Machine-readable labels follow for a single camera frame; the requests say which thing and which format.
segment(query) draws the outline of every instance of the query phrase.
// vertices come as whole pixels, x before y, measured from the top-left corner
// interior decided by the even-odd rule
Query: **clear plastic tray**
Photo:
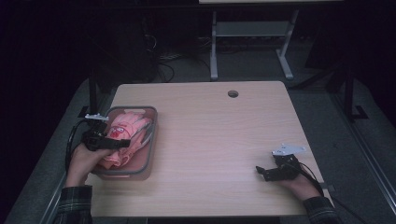
[[[149,178],[151,173],[152,157],[154,154],[154,143],[157,131],[157,110],[152,106],[116,106],[110,108],[106,116],[109,118],[107,123],[106,133],[110,129],[112,121],[122,113],[128,111],[134,111],[135,113],[144,114],[145,118],[152,120],[152,127],[150,127],[151,136],[148,138],[146,145],[132,156],[127,164],[120,168],[106,169],[100,165],[97,165],[92,173],[98,175],[103,179],[128,179],[128,180],[145,180]]]

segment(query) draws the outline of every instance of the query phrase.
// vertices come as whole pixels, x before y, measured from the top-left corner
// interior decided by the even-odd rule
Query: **floor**
[[[285,79],[276,58],[276,41],[265,41],[269,42],[255,48],[245,48],[247,45],[244,45],[237,46],[239,50],[224,50],[220,53],[218,82],[280,80],[287,87],[292,87],[320,72],[304,67],[312,42],[294,39],[290,43],[287,58],[295,78]],[[170,59],[170,55],[176,54],[175,50],[163,55],[163,58]],[[167,66],[160,65],[160,69],[163,71],[161,74],[170,82],[207,82],[210,80],[208,62],[209,53],[204,51],[194,58],[176,57],[163,61]],[[396,186],[396,131],[375,105],[370,92],[358,80],[355,81],[354,105],[361,105],[368,119],[349,122],[340,106],[343,89],[336,94],[326,92],[328,79],[325,77],[303,90],[289,90],[289,94],[318,167],[330,187],[335,208],[345,223],[362,223],[360,218],[366,223],[396,223],[396,211],[392,211],[390,206],[392,199],[384,195],[387,190],[394,194],[391,186]],[[162,81],[163,76],[157,76],[153,82]],[[114,92],[115,89],[110,94],[98,93],[102,113],[109,109]],[[70,102],[6,223],[50,223],[54,212],[51,207],[56,205],[63,184],[67,137],[73,125],[78,122],[78,114],[85,105],[89,105],[87,80],[81,83]],[[389,182],[390,188],[381,187],[384,178],[377,178],[378,173],[373,168],[376,164],[367,159],[367,154],[370,153],[385,174],[385,182]],[[146,223],[145,219],[119,217],[95,217],[93,221],[111,224]],[[305,216],[282,217],[280,221],[282,224],[309,223]]]

